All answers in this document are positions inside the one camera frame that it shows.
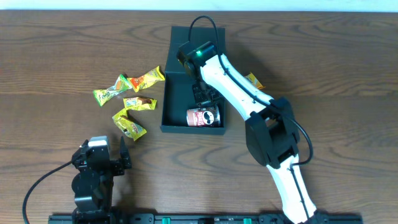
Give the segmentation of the yellow biscuit packet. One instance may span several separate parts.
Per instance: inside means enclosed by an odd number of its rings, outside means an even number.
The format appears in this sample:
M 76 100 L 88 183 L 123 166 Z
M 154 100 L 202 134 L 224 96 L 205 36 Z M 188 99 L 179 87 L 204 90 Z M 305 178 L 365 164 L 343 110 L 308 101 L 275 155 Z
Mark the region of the yellow biscuit packet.
M 262 85 L 262 84 L 260 83 L 260 81 L 254 76 L 253 73 L 250 73 L 249 75 L 246 75 L 245 78 L 246 78 L 247 80 L 249 80 L 249 82 L 250 82 L 254 87 L 256 87 L 258 90 L 261 90 L 261 89 L 265 88 L 265 86 Z

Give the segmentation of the red Pringles can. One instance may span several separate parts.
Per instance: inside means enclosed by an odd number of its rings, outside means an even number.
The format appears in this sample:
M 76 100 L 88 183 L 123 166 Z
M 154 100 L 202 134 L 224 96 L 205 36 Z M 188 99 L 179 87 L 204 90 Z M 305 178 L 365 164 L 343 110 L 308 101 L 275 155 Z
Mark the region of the red Pringles can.
M 207 106 L 187 110 L 187 124 L 191 127 L 218 127 L 221 125 L 217 106 Z

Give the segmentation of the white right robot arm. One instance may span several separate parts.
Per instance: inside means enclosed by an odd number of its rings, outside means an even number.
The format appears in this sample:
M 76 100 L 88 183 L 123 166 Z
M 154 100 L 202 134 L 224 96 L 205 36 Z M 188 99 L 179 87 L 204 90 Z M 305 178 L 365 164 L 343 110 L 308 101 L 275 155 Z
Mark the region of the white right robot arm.
M 245 121 L 248 150 L 271 173 L 284 215 L 292 223 L 310 223 L 317 208 L 300 171 L 310 159 L 300 161 L 297 147 L 301 136 L 306 141 L 310 138 L 296 122 L 291 104 L 254 87 L 212 42 L 199 47 L 186 42 L 178 48 L 177 59 L 187 74 L 217 90 L 239 112 Z

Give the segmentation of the black gift box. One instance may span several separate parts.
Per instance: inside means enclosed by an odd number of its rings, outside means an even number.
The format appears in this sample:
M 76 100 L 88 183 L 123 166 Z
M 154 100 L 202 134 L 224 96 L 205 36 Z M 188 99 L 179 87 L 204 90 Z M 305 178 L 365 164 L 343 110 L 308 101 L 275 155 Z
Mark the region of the black gift box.
M 180 45 L 188 41 L 188 27 L 171 28 L 170 46 L 165 66 L 165 90 L 160 129 L 164 133 L 224 135 L 226 131 L 226 102 L 218 104 L 221 124 L 218 127 L 190 127 L 187 123 L 187 110 L 197 108 L 192 90 L 194 79 L 185 73 L 177 60 Z

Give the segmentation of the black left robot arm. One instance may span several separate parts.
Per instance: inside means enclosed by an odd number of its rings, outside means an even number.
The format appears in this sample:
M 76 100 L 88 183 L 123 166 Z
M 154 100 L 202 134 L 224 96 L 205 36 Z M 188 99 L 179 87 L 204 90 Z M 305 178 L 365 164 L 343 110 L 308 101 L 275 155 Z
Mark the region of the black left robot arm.
M 112 206 L 114 177 L 132 167 L 124 138 L 120 139 L 120 158 L 112 160 L 107 136 L 86 140 L 72 155 L 79 173 L 72 180 L 76 209 L 72 222 L 78 224 L 128 223 L 128 217 Z

